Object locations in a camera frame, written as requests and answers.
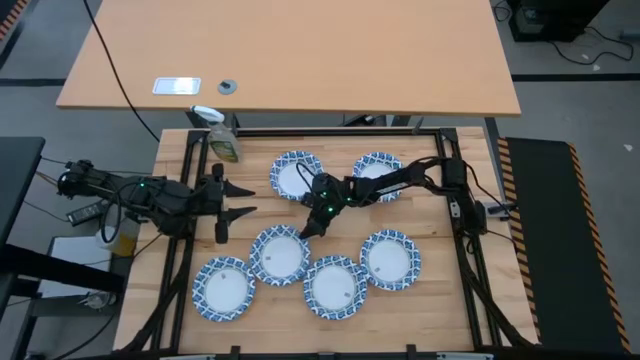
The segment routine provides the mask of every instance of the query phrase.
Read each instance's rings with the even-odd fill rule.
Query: gray floor
[[[98,2],[91,2],[97,7]],[[623,27],[640,27],[640,2],[612,0],[594,21],[602,32],[614,36]],[[40,1],[0,78],[66,77],[89,28],[82,3],[68,0]],[[573,65],[558,57],[549,44],[516,44],[507,23],[498,24],[511,72],[613,73],[640,72],[640,56],[624,63],[603,58],[599,70]],[[581,59],[607,49],[624,52],[618,45],[583,36],[574,45],[563,45],[567,55]],[[103,168],[150,170],[156,143],[128,111],[63,111],[55,107],[60,88],[0,88],[0,134],[44,136],[45,156],[56,159],[89,158]],[[591,194],[601,237],[635,352],[640,351],[640,270],[633,263],[640,255],[635,218],[640,213],[640,83],[518,83],[516,91],[522,117],[499,119],[501,135],[570,141],[576,144]],[[188,127],[179,112],[142,112],[156,133],[165,128]],[[337,115],[239,114],[243,126],[330,126],[342,121]],[[480,119],[427,118],[425,125],[475,125]],[[628,151],[625,145],[633,149]],[[99,149],[109,148],[108,152]],[[60,166],[42,163],[50,175]],[[46,183],[34,180],[27,199],[58,215],[88,203],[69,201]],[[23,207],[10,242],[46,251],[52,236],[86,235],[91,225],[71,228],[29,207]],[[12,344],[26,306],[10,307],[0,324],[0,338]],[[106,318],[47,318],[38,322],[30,348],[55,357],[83,342]],[[77,356],[99,355],[111,349],[117,321]],[[11,346],[0,347],[6,359]]]

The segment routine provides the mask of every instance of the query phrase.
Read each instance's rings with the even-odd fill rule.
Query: wooden table
[[[475,168],[481,185],[499,196],[482,128],[458,128],[458,135],[462,157]],[[186,130],[163,132],[154,175],[179,179],[186,136]],[[308,209],[279,198],[269,185],[269,168],[278,155],[291,149],[311,151],[320,158],[326,171],[340,177],[350,175],[353,163],[370,151],[389,152],[405,164],[437,154],[435,141],[428,136],[301,136],[242,138],[241,142],[246,158],[242,164],[225,164],[225,174],[235,185],[251,189],[256,195],[228,199],[228,205],[255,205],[258,210],[233,223],[226,245],[215,244],[213,217],[199,219],[190,284],[212,257],[231,255],[248,261],[249,248],[261,230],[274,224],[304,226]],[[216,161],[210,149],[207,159],[209,172]],[[197,156],[192,161],[191,184],[195,179]],[[474,185],[471,188],[476,198],[489,201]],[[506,223],[490,220],[488,227],[509,235]],[[228,353],[231,345],[240,345],[243,353],[401,352],[405,351],[406,344],[416,344],[418,351],[471,349],[445,198],[424,189],[410,188],[390,204],[347,208],[333,220],[324,238],[311,240],[312,260],[330,254],[358,259],[368,235],[383,228],[404,232],[420,249],[422,272],[411,288],[388,292],[369,286],[368,298],[360,312],[344,321],[328,321],[308,309],[300,282],[286,288],[258,282],[256,297],[248,312],[230,323],[214,323],[200,316],[191,304],[189,291],[180,353]],[[144,225],[138,247],[155,236],[155,228]],[[483,236],[481,241],[496,303],[526,338],[536,341],[513,245],[495,235]],[[136,258],[114,348],[127,344],[155,307],[166,251],[167,239],[160,238]],[[480,311],[483,339],[488,343],[483,313]],[[166,319],[172,319],[172,312],[168,314]],[[165,321],[162,346],[168,345],[171,323]]]
[[[105,0],[97,23],[140,109],[520,114],[488,0]],[[127,108],[93,29],[57,105]]]

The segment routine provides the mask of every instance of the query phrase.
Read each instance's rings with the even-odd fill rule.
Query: black metal frame
[[[458,137],[456,130],[453,128],[447,129],[411,129],[411,128],[385,128],[385,129],[369,129],[369,128],[326,128],[326,129],[236,129],[238,137],[290,137],[290,136],[398,136],[398,135],[418,135],[418,136],[428,136],[433,137],[436,142],[436,149],[438,151],[438,156],[447,156],[445,150],[445,141],[448,141],[453,153],[451,156],[462,158],[460,147],[458,144]],[[203,135],[206,134],[206,131],[190,131],[187,139],[187,147],[185,149],[184,155],[184,163],[181,173],[181,181],[186,182],[189,171],[191,158],[193,153],[193,148],[195,144],[203,138]],[[206,155],[207,155],[207,146],[201,146],[200,149],[200,158],[198,160],[198,176],[202,175],[204,172],[204,165],[206,163]],[[447,203],[450,205],[453,202],[453,198],[448,197]],[[464,239],[461,236],[458,227],[458,220],[453,217],[450,212],[451,226],[453,230],[453,237],[456,247],[456,254],[458,260],[458,266],[460,267],[463,261],[467,261],[466,252],[464,247]],[[193,229],[195,231],[195,221],[193,222]],[[187,266],[190,267],[191,258],[193,255],[193,235],[186,239],[185,250],[183,254],[183,262],[187,261]],[[483,288],[491,294],[491,289],[489,287],[488,276],[486,272],[486,265],[484,262],[484,257],[482,254],[482,249],[479,246],[479,240],[477,237],[471,239],[472,241],[476,241],[476,251],[474,254],[476,268],[478,269],[478,279],[483,286]],[[160,301],[166,301],[163,299],[167,293],[169,288],[169,283],[172,277],[173,266],[175,263],[175,250],[177,249],[177,239],[171,239],[169,243],[169,248],[167,252],[167,260],[165,262],[165,267],[162,276],[162,284],[161,284],[161,292],[159,296]],[[475,298],[470,286],[465,282],[462,278],[462,273],[460,274],[461,283],[463,287],[463,293],[465,298],[465,308],[467,312],[467,318],[469,321],[469,328],[471,331],[471,337],[473,342],[473,347],[475,351],[479,351],[483,348],[484,344],[482,341],[482,335],[480,332],[480,322],[478,319],[477,308],[475,303]],[[160,340],[162,337],[162,327],[163,327],[163,319],[161,319],[157,324],[156,328],[153,332],[152,342],[150,350],[147,351],[137,351],[134,353],[122,353],[119,354],[119,358],[125,359],[129,356],[133,356],[132,358],[136,359],[155,359],[158,356],[158,352],[163,352],[168,355],[177,355],[179,351],[180,345],[180,334],[181,334],[181,326],[182,319],[184,316],[184,306],[186,301],[186,291],[188,289],[188,276],[182,279],[182,283],[180,284],[181,288],[178,292],[178,299],[176,304],[176,310],[174,314],[174,322],[171,331],[171,344],[169,348],[160,348]],[[489,329],[491,342],[494,346],[501,346],[500,341],[500,333],[497,327],[497,324],[493,318],[493,316],[487,313],[487,319],[489,321]],[[232,347],[229,354],[216,354],[217,359],[238,359],[240,348]],[[433,358],[435,356],[435,352],[417,352],[415,345],[408,344],[407,352],[404,353],[340,353],[340,359],[418,359],[418,358]],[[266,358],[281,358],[281,359],[309,359],[309,358],[318,358],[318,359],[335,359],[337,354],[335,353],[323,353],[323,354],[248,354],[242,355],[243,359],[266,359]]]

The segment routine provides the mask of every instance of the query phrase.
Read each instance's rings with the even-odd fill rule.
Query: spray bottle
[[[242,160],[242,147],[240,142],[224,125],[224,115],[215,109],[205,106],[192,106],[191,111],[198,114],[211,129],[209,133],[209,146],[218,155],[220,160],[227,162],[240,162]]]

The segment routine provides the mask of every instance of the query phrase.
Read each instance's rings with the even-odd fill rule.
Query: plate rim
[[[377,155],[379,155],[379,154],[384,154],[384,155],[389,155],[389,156],[391,156],[391,158],[392,158],[391,160],[392,160],[392,161],[397,161],[397,162],[400,164],[400,168],[402,168],[402,167],[404,166],[404,164],[402,163],[402,161],[401,161],[400,159],[398,159],[398,157],[397,157],[397,156],[395,156],[395,155],[393,155],[393,154],[389,154],[389,153],[384,152],[384,151],[372,151],[372,152],[370,152],[370,153],[367,153],[367,154],[362,155],[358,160],[356,160],[356,162],[355,162],[355,163],[353,163],[353,168],[351,169],[351,174],[352,174],[352,176],[359,176],[359,175],[357,175],[357,174],[356,174],[356,167],[357,167],[358,163],[363,163],[363,162],[364,162],[364,159],[365,159],[367,156],[369,156],[369,157],[375,157],[375,156],[377,156]],[[378,202],[381,202],[381,203],[388,203],[388,202],[392,202],[392,201],[394,201],[394,200],[398,199],[398,197],[400,197],[400,194],[401,194],[401,193],[402,193],[402,190],[398,190],[398,191],[394,191],[394,192],[389,193],[389,194],[385,194],[385,195],[381,196],[381,197],[378,199]]]
[[[394,241],[400,242],[402,247],[407,252],[407,255],[409,255],[409,270],[405,275],[403,275],[400,280],[383,281],[376,278],[371,273],[371,270],[369,269],[369,260],[367,258],[368,252],[376,245],[376,243],[383,241],[380,240],[380,237],[378,237],[376,240],[373,240],[373,237],[376,235],[395,237]],[[369,235],[369,237],[362,244],[362,247],[360,248],[360,265],[365,272],[367,281],[369,281],[373,286],[383,290],[401,291],[410,287],[420,276],[420,272],[422,270],[422,257],[420,256],[420,250],[418,249],[416,243],[411,240],[411,238],[409,238],[405,233],[398,230],[383,229]]]
[[[356,282],[356,294],[354,294],[354,300],[352,300],[346,307],[338,310],[329,310],[320,304],[317,304],[312,292],[311,285],[313,283],[313,279],[315,279],[319,270],[330,265],[340,266],[343,269],[346,269],[355,278],[354,280]],[[315,315],[327,320],[344,320],[355,315],[360,308],[362,308],[362,305],[367,299],[367,279],[364,276],[362,267],[350,257],[344,255],[327,255],[316,260],[309,267],[304,278],[302,291],[307,307],[309,307],[311,312]]]
[[[288,200],[295,200],[295,201],[300,201],[302,200],[302,196],[294,196],[294,195],[290,195],[286,192],[284,192],[284,190],[280,189],[280,186],[278,184],[278,174],[280,174],[279,171],[276,172],[276,162],[278,160],[280,160],[282,157],[284,157],[287,154],[290,153],[296,153],[296,156],[298,156],[298,152],[302,152],[305,154],[310,155],[314,161],[317,161],[318,164],[320,164],[320,173],[324,172],[324,166],[322,165],[322,161],[320,161],[320,158],[318,158],[317,156],[315,156],[312,152],[310,151],[306,151],[306,150],[291,150],[291,151],[287,151],[283,154],[280,154],[274,161],[273,163],[271,163],[271,167],[269,168],[269,183],[271,184],[271,188],[276,192],[276,194],[278,194],[280,197],[288,199]]]
[[[283,228],[285,230],[293,231],[293,235],[295,236],[295,239],[297,240],[298,244],[302,248],[302,263],[292,275],[289,275],[286,277],[275,277],[275,276],[269,275],[266,269],[264,269],[264,267],[262,266],[262,261],[260,261],[260,256],[259,256],[262,249],[264,249],[264,246],[266,246],[266,244],[268,243],[268,241],[258,243],[258,241],[260,240],[260,237],[262,236],[262,234],[266,233],[267,231],[270,231],[270,230],[275,231],[275,229],[277,228]],[[289,286],[294,282],[304,278],[305,274],[307,273],[307,269],[309,268],[309,264],[311,262],[310,258],[311,258],[311,247],[309,246],[308,241],[304,241],[300,239],[300,231],[298,231],[298,229],[293,225],[277,224],[262,230],[260,234],[256,236],[256,240],[254,240],[253,244],[251,244],[251,249],[249,250],[249,269],[260,281],[262,281],[267,285],[280,286],[280,287]],[[262,272],[264,272],[264,274],[267,275],[266,278],[263,278]]]
[[[206,288],[207,280],[213,273],[215,273],[214,270],[219,271],[228,268],[232,268],[242,272],[247,280],[249,291],[247,292],[247,296],[240,304],[240,306],[238,306],[234,310],[221,313],[209,306],[206,301],[206,296],[204,295],[204,289]],[[198,273],[196,274],[191,286],[191,301],[196,307],[198,313],[207,320],[214,322],[233,321],[240,315],[244,314],[253,302],[253,298],[256,292],[255,281],[255,276],[251,273],[251,271],[249,270],[249,266],[247,266],[247,264],[242,259],[226,255],[216,256],[207,261],[207,263],[204,264],[202,268],[200,268],[200,271],[198,271]],[[196,288],[198,282],[200,282],[201,284],[202,292],[199,292],[199,289]]]

